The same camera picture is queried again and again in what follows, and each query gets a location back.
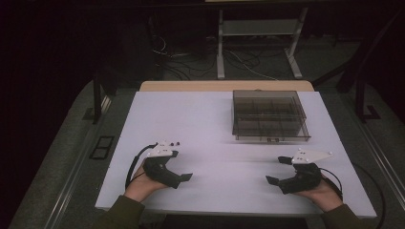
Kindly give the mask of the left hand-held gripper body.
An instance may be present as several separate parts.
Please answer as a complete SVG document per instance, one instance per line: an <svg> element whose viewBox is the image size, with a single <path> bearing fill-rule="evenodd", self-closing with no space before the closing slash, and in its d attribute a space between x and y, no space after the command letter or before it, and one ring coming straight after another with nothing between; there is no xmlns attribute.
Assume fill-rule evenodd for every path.
<svg viewBox="0 0 405 229"><path fill-rule="evenodd" d="M180 176L171 172L166 168L166 163L174 157L173 145L167 141L159 142L152 148L151 152L147 154L143 162L143 170L145 174L151 179L162 183L168 187L177 189L180 185Z"/></svg>

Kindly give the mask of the clear smoky plastic drawer box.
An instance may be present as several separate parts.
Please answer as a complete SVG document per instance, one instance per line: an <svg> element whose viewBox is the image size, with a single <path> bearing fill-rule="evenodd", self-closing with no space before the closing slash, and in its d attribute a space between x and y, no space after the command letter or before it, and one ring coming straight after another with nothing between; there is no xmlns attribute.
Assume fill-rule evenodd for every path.
<svg viewBox="0 0 405 229"><path fill-rule="evenodd" d="M308 141L307 116L296 91L235 90L232 134L250 142Z"/></svg>

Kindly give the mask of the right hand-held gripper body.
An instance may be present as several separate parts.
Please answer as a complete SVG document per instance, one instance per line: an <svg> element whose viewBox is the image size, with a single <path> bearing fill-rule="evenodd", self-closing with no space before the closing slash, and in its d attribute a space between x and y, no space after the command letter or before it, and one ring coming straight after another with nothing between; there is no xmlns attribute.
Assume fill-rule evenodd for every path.
<svg viewBox="0 0 405 229"><path fill-rule="evenodd" d="M305 150L299 148L292 157L292 165L295 175L290 178L279 180L278 187L284 194L292 194L307 191L315 188L321 182L320 168L316 161L333 156L333 152L322 152L315 150Z"/></svg>

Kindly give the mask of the person's right hand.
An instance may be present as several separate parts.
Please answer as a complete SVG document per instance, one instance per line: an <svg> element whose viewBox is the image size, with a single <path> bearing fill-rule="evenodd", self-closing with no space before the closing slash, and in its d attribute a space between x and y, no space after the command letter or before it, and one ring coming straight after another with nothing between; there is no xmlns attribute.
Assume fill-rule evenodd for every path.
<svg viewBox="0 0 405 229"><path fill-rule="evenodd" d="M323 212L329 212L343 204L343 200L325 180L314 189L297 192L296 195L309 199Z"/></svg>

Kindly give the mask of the black floor socket frame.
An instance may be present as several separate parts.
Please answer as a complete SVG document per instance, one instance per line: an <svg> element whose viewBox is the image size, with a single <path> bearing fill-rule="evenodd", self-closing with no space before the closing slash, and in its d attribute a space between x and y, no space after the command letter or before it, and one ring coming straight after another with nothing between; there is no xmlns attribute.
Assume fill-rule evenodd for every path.
<svg viewBox="0 0 405 229"><path fill-rule="evenodd" d="M106 159L113 145L114 138L113 135L101 136L98 139L95 148L90 153L89 159Z"/></svg>

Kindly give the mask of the person's left hand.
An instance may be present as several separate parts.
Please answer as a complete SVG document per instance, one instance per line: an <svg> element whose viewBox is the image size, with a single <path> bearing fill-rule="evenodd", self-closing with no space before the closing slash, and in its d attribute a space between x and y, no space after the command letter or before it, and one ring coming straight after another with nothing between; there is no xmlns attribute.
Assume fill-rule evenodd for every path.
<svg viewBox="0 0 405 229"><path fill-rule="evenodd" d="M144 173L143 168L139 167L123 195L137 202L143 202L154 192L164 188L166 185L151 179Z"/></svg>

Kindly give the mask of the white metal stand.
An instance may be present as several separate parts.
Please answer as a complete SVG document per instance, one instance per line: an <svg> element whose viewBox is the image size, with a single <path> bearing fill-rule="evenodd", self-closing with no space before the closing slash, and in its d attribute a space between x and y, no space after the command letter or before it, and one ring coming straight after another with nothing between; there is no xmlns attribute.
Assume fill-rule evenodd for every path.
<svg viewBox="0 0 405 229"><path fill-rule="evenodd" d="M224 11L219 10L217 77L224 79L224 38L229 36L255 35L290 35L291 42L284 49L285 56L296 79L303 75L295 59L295 49L298 45L302 28L308 14L308 8L302 8L296 19L260 19L260 20L224 20Z"/></svg>

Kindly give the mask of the metal floor rail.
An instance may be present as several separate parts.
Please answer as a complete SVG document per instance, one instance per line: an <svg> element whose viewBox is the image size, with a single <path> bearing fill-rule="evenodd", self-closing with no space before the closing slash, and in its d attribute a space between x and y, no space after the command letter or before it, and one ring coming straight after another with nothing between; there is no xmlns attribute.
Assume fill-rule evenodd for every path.
<svg viewBox="0 0 405 229"><path fill-rule="evenodd" d="M103 95L96 108L94 102L92 96L75 100L41 165L46 170L49 191L54 192L49 197L50 210L43 229L59 227L100 127L94 120L94 111L105 114L111 99Z"/></svg>
<svg viewBox="0 0 405 229"><path fill-rule="evenodd" d="M367 107L362 121L350 101L348 130L341 135L353 163L358 163L388 189L392 200L405 211L405 124L384 103Z"/></svg>

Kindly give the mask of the dark metal stand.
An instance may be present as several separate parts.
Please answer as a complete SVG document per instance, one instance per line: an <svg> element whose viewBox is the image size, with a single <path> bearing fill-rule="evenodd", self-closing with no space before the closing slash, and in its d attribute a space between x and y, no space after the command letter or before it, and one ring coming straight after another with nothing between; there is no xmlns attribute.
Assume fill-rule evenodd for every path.
<svg viewBox="0 0 405 229"><path fill-rule="evenodd" d="M83 120L92 120L97 124L103 114L109 95L115 92L110 77L104 71L96 71L93 75L93 107L87 108Z"/></svg>
<svg viewBox="0 0 405 229"><path fill-rule="evenodd" d="M364 113L365 87L373 86L405 122L405 7L361 11L342 25L360 35L360 46L354 55L332 71L313 80L316 87L340 75L337 91L355 89L354 110L361 120Z"/></svg>

